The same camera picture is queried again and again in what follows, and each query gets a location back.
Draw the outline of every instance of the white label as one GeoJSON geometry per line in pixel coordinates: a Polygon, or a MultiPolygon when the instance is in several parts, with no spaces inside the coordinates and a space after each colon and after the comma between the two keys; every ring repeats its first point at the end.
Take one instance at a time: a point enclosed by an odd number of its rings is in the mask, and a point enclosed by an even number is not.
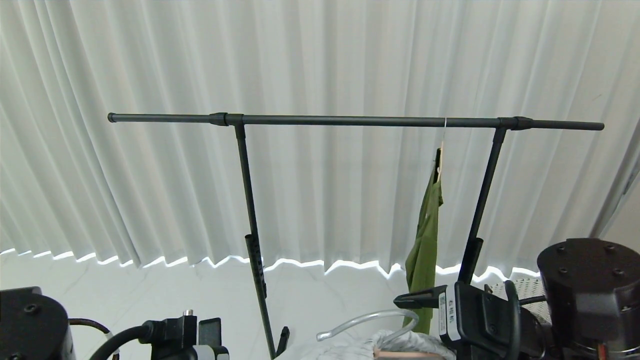
{"type": "Polygon", "coordinates": [[[438,295],[438,316],[440,318],[440,335],[447,333],[447,295],[438,295]]]}
{"type": "Polygon", "coordinates": [[[447,286],[447,335],[451,341],[460,340],[458,332],[458,314],[456,312],[456,289],[455,286],[447,286]]]}

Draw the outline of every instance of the white marble floor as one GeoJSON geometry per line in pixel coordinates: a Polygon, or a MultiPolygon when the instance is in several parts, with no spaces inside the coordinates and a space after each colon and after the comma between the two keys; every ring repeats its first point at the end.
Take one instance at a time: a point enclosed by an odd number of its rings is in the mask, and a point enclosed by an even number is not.
{"type": "MultiPolygon", "coordinates": [[[[65,306],[69,317],[91,318],[119,332],[193,309],[200,319],[222,319],[223,344],[232,359],[268,359],[249,264],[230,259],[217,268],[201,263],[138,269],[117,262],[99,265],[95,259],[78,263],[12,253],[0,256],[0,265],[0,288],[39,286],[65,306]]],[[[317,332],[352,317],[392,309],[393,298],[407,291],[404,272],[386,279],[375,268],[338,267],[325,274],[322,266],[281,264],[265,276],[275,341],[286,325],[291,345],[313,341],[317,332]]],[[[437,283],[453,282],[455,276],[439,276],[437,283]]],[[[386,318],[355,327],[345,336],[366,337],[400,325],[401,319],[386,318]]],[[[73,327],[72,335],[78,359],[88,359],[104,341],[91,328],[73,327]]],[[[123,347],[121,358],[148,359],[149,354],[148,345],[134,342],[123,347]]]]}

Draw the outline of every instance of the clothing rack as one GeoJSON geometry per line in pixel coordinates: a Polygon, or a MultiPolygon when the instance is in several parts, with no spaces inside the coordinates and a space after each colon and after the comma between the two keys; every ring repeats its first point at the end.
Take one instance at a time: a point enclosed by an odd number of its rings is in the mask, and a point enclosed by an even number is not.
{"type": "Polygon", "coordinates": [[[246,148],[245,125],[323,125],[323,126],[404,126],[404,127],[491,127],[495,129],[493,145],[487,162],[480,194],[476,204],[476,211],[467,238],[467,246],[462,257],[458,280],[470,284],[476,263],[483,245],[483,239],[477,237],[480,221],[486,205],[491,181],[495,172],[500,149],[507,130],[526,129],[567,129],[592,130],[604,129],[604,124],[596,122],[550,121],[532,120],[527,117],[499,117],[499,118],[466,118],[466,117],[354,117],[354,116],[308,116],[308,115],[244,115],[231,113],[215,113],[210,115],[167,115],[167,114],[115,114],[110,113],[110,122],[189,122],[214,124],[218,126],[234,126],[240,165],[244,183],[244,196],[249,215],[251,233],[244,237],[251,264],[255,292],[262,315],[262,324],[269,348],[269,356],[274,359],[287,347],[289,329],[284,327],[280,333],[280,341],[276,349],[273,343],[271,322],[267,308],[267,285],[264,281],[264,267],[260,255],[260,241],[258,225],[253,202],[253,189],[249,171],[249,157],[246,148]]]}

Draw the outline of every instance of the clear plastic tube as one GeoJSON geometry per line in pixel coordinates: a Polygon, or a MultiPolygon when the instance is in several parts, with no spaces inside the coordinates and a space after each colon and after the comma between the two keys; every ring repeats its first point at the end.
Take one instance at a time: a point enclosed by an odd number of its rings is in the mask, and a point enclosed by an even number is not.
{"type": "Polygon", "coordinates": [[[397,338],[398,336],[402,336],[404,334],[406,334],[407,332],[411,331],[415,325],[418,323],[418,314],[414,313],[411,310],[407,310],[407,309],[393,309],[393,310],[382,310],[382,311],[375,311],[373,313],[369,313],[369,314],[364,314],[362,316],[358,316],[357,318],[353,318],[343,324],[340,324],[336,327],[334,327],[332,330],[329,331],[324,331],[324,332],[318,332],[318,334],[316,335],[316,340],[317,341],[323,341],[323,340],[327,340],[330,339],[338,334],[340,334],[342,331],[345,331],[346,329],[350,328],[350,327],[354,327],[360,323],[364,323],[364,322],[368,322],[371,320],[375,320],[375,319],[379,319],[379,318],[388,318],[390,316],[406,316],[408,318],[411,318],[411,321],[409,322],[409,324],[407,324],[407,326],[403,327],[402,329],[394,332],[393,334],[389,334],[389,336],[387,336],[386,338],[384,338],[382,340],[383,344],[388,343],[389,341],[397,338]]]}

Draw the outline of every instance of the curtain fold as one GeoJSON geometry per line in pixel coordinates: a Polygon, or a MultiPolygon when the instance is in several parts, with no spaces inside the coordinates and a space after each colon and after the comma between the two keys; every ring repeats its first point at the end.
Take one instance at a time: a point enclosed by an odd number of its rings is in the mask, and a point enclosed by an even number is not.
{"type": "MultiPolygon", "coordinates": [[[[109,112],[604,122],[508,133],[477,274],[535,269],[549,244],[606,223],[637,151],[637,1],[11,1],[0,29],[0,250],[246,257],[233,129],[109,112]]],[[[248,126],[265,265],[404,263],[443,137],[438,264],[458,264],[492,136],[248,126]]]]}

